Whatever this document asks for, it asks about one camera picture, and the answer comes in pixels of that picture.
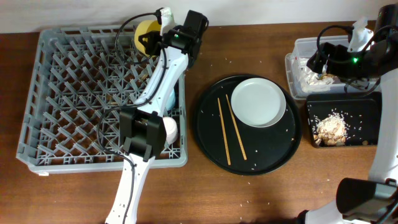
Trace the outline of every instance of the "plastic container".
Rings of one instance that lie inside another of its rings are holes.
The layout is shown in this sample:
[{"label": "plastic container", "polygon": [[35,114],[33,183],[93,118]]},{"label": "plastic container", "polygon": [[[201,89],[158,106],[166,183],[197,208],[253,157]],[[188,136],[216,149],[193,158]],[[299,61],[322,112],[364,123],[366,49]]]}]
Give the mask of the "plastic container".
[{"label": "plastic container", "polygon": [[[133,68],[120,66],[114,54],[119,26],[50,29],[41,32],[30,82],[17,158],[39,175],[121,170],[123,162],[105,154],[96,140],[96,123],[105,107],[131,104],[147,85],[157,58]],[[138,61],[132,27],[119,36],[125,53]],[[166,146],[152,167],[181,167],[187,162],[184,75],[175,86],[178,139]],[[103,121],[108,149],[118,150],[118,113]]]},{"label": "plastic container", "polygon": [[[321,43],[329,42],[334,45],[343,45],[348,47],[348,37],[344,36],[333,36],[333,37],[322,37]],[[287,82],[289,84],[289,90],[295,100],[305,100],[310,94],[324,94],[324,93],[344,93],[345,83],[341,83],[337,78],[333,78],[334,82],[329,85],[309,85],[305,80],[302,79],[301,71],[306,68],[306,65],[300,64],[301,58],[310,58],[317,51],[317,38],[304,38],[297,39],[294,43],[293,53],[287,54],[285,57],[285,67]],[[369,86],[373,86],[376,81],[370,82]],[[349,93],[360,93],[359,89],[352,86],[348,87]]]}]

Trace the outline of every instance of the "clear plastic container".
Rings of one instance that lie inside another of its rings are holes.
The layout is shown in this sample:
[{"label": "clear plastic container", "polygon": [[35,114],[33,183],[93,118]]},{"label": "clear plastic container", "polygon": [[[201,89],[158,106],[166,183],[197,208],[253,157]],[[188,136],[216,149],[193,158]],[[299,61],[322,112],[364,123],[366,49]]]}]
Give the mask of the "clear plastic container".
[{"label": "clear plastic container", "polygon": [[[329,42],[334,45],[348,47],[348,36],[322,37],[320,43]],[[341,83],[338,78],[333,78],[333,83],[327,85],[310,85],[302,77],[302,70],[309,69],[300,63],[300,59],[310,58],[317,51],[317,38],[297,39],[294,43],[293,53],[287,54],[285,58],[286,76],[289,84],[290,93],[295,100],[305,100],[313,93],[344,93],[345,83]],[[352,86],[348,87],[349,93],[362,92]]]}]

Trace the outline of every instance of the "plastic dish rack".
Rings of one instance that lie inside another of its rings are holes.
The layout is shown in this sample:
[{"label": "plastic dish rack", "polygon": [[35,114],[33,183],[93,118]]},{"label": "plastic dish rack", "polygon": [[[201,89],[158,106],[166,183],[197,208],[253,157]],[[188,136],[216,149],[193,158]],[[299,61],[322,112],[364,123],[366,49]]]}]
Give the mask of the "plastic dish rack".
[{"label": "plastic dish rack", "polygon": [[[96,124],[106,108],[131,105],[147,85],[157,58],[123,67],[115,56],[119,26],[45,30],[40,34],[30,82],[17,158],[39,175],[121,170],[123,160],[100,150]],[[119,45],[135,62],[133,27]],[[184,75],[175,88],[176,104],[167,112],[179,125],[179,139],[166,147],[153,168],[181,167],[187,162]],[[118,151],[119,114],[103,121],[101,139]]]}]

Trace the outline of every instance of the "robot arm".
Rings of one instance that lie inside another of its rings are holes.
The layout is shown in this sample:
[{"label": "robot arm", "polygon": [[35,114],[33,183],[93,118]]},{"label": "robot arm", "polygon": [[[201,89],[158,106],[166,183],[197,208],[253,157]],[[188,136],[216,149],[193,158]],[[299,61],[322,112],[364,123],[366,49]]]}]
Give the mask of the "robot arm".
[{"label": "robot arm", "polygon": [[343,82],[379,77],[383,104],[377,151],[369,180],[343,179],[336,200],[318,210],[304,213],[301,218],[306,224],[397,222],[398,216],[394,215],[398,207],[397,15],[398,4],[381,8],[375,33],[360,52],[324,43],[307,63],[318,73],[327,65],[326,72],[336,75]]},{"label": "robot arm", "polygon": [[178,78],[196,60],[201,37],[208,27],[207,18],[198,12],[189,11],[182,26],[175,26],[170,8],[160,9],[160,13],[160,32],[152,31],[138,38],[150,52],[162,48],[158,50],[159,62],[145,90],[134,102],[141,106],[122,108],[119,114],[120,140],[128,153],[127,159],[135,167],[124,161],[118,192],[106,219],[109,224],[136,222],[146,175],[166,142],[162,119],[166,102]]}]

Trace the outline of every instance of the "cable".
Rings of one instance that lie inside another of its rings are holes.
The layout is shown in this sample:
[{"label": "cable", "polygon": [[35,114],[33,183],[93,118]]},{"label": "cable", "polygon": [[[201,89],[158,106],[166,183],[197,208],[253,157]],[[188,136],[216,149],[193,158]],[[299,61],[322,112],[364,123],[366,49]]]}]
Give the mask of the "cable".
[{"label": "cable", "polygon": [[105,117],[106,117],[108,114],[110,114],[110,112],[112,112],[112,111],[114,111],[114,110],[120,110],[120,109],[125,109],[125,108],[137,108],[137,107],[146,105],[147,103],[149,103],[149,102],[153,99],[153,97],[155,97],[155,94],[156,94],[157,90],[159,89],[160,84],[162,83],[163,78],[164,78],[164,75],[166,74],[166,70],[167,70],[167,56],[166,56],[166,51],[165,51],[165,49],[164,49],[164,46],[163,46],[160,42],[158,42],[158,45],[160,46],[160,48],[162,49],[162,52],[163,52],[164,64],[163,64],[162,75],[160,76],[160,80],[159,80],[158,84],[156,85],[156,88],[155,88],[155,91],[153,92],[153,94],[151,94],[151,96],[150,96],[148,99],[146,99],[146,101],[143,102],[143,103],[140,103],[140,104],[137,104],[137,105],[129,105],[129,106],[118,106],[118,107],[115,107],[115,108],[111,108],[111,109],[106,110],[106,111],[101,115],[101,117],[99,118],[99,121],[98,121],[98,124],[97,124],[97,127],[96,127],[96,130],[97,130],[97,141],[98,141],[98,144],[99,144],[99,146],[101,147],[101,149],[102,149],[103,151],[105,151],[105,152],[108,152],[108,153],[112,154],[112,155],[122,157],[124,160],[126,160],[128,163],[130,163],[130,166],[131,166],[131,172],[132,172],[131,191],[130,191],[130,198],[129,198],[129,201],[128,201],[128,203],[127,203],[126,211],[124,212],[124,216],[123,216],[123,224],[124,224],[124,222],[126,221],[127,212],[128,212],[128,210],[129,210],[129,207],[130,207],[130,204],[131,204],[132,193],[133,193],[133,190],[134,190],[135,165],[134,165],[134,163],[133,163],[131,160],[129,160],[126,156],[124,156],[124,155],[122,155],[122,154],[119,154],[119,153],[117,153],[117,152],[110,151],[109,149],[107,149],[107,148],[104,146],[104,144],[102,143],[102,141],[100,141],[100,133],[102,133],[102,131],[101,131],[101,123],[102,123],[102,121],[105,119]]},{"label": "cable", "polygon": [[384,26],[384,27],[380,28],[380,29],[373,35],[373,37],[367,42],[367,44],[366,44],[365,47],[362,49],[362,51],[360,51],[359,53],[362,54],[362,55],[364,55],[365,52],[366,52],[366,50],[368,49],[368,47],[372,44],[373,40],[377,37],[377,35],[380,35],[380,33],[381,33],[383,30],[386,30],[386,29],[394,29],[394,30],[398,31],[398,26],[388,25],[388,26]]},{"label": "cable", "polygon": [[345,30],[345,31],[347,31],[347,32],[353,30],[353,27],[351,27],[351,26],[339,26],[339,25],[332,25],[332,26],[328,26],[328,27],[324,28],[324,29],[319,33],[318,38],[317,38],[317,49],[318,49],[319,54],[320,54],[324,59],[327,59],[328,61],[331,61],[331,62],[333,62],[333,63],[338,63],[338,64],[351,63],[351,62],[352,62],[351,59],[344,60],[344,61],[338,61],[338,60],[331,59],[329,56],[325,55],[325,53],[323,53],[323,51],[320,50],[320,48],[321,48],[321,47],[320,47],[321,36],[322,36],[323,33],[325,33],[327,30],[332,29],[332,28],[340,28],[340,29],[343,29],[343,30]]},{"label": "cable", "polygon": [[[365,47],[364,47],[360,52],[358,52],[358,55],[361,55],[361,57],[363,57],[363,55],[366,53],[368,47],[372,44],[373,40],[374,40],[375,38],[377,38],[377,36],[380,35],[381,32],[384,31],[384,30],[386,30],[386,29],[394,29],[394,30],[397,30],[397,31],[398,31],[398,26],[388,25],[388,26],[384,26],[384,27],[380,28],[380,29],[373,35],[373,37],[370,38],[370,40],[366,43]],[[348,92],[347,92],[347,87],[348,87],[348,85],[350,85],[351,83],[353,83],[355,80],[358,80],[358,79],[351,79],[351,80],[344,86],[344,92],[345,92],[345,93],[348,93]],[[357,95],[357,97],[368,96],[369,94],[371,94],[371,93],[379,86],[379,84],[380,84],[380,78],[377,80],[377,82],[373,85],[373,87],[372,87],[369,91],[367,91],[365,94]]]},{"label": "cable", "polygon": [[119,49],[118,49],[118,40],[119,40],[120,32],[124,29],[124,27],[125,27],[129,22],[131,22],[131,21],[134,20],[134,19],[140,18],[140,17],[144,17],[144,16],[154,16],[154,15],[155,15],[154,12],[148,12],[148,13],[139,14],[138,16],[131,17],[130,19],[128,19],[126,22],[124,22],[124,23],[120,26],[120,28],[119,28],[119,30],[118,30],[118,33],[116,34],[116,37],[115,37],[115,40],[114,40],[114,47],[115,47],[115,51],[116,51],[116,56],[117,56],[118,58],[120,58],[120,60],[122,60],[124,63],[126,63],[126,64],[128,64],[128,65],[130,65],[130,66],[131,66],[131,65],[140,65],[140,64],[142,64],[142,63],[144,63],[144,62],[147,62],[147,61],[154,55],[154,53],[155,53],[155,51],[156,51],[156,48],[153,50],[153,52],[151,52],[151,54],[150,54],[149,57],[145,58],[144,60],[141,60],[141,62],[129,62],[129,61],[127,61],[126,59],[124,59],[124,57],[122,57],[122,56],[120,55]]},{"label": "cable", "polygon": [[[351,85],[356,80],[358,80],[358,79],[354,79],[353,78],[353,79],[351,79],[350,81],[348,81],[346,83],[346,85],[344,86],[344,92],[346,94],[348,94],[348,91],[347,91],[348,86]],[[362,97],[368,96],[369,94],[371,94],[379,86],[380,81],[381,81],[381,78],[378,78],[377,81],[372,86],[372,88],[370,88],[366,93],[351,95],[351,97],[362,98]]]},{"label": "cable", "polygon": [[390,210],[388,210],[382,217],[379,218],[379,220],[376,222],[376,224],[382,224],[387,219],[394,213],[394,211],[398,208],[398,199],[392,204],[392,207]]}]

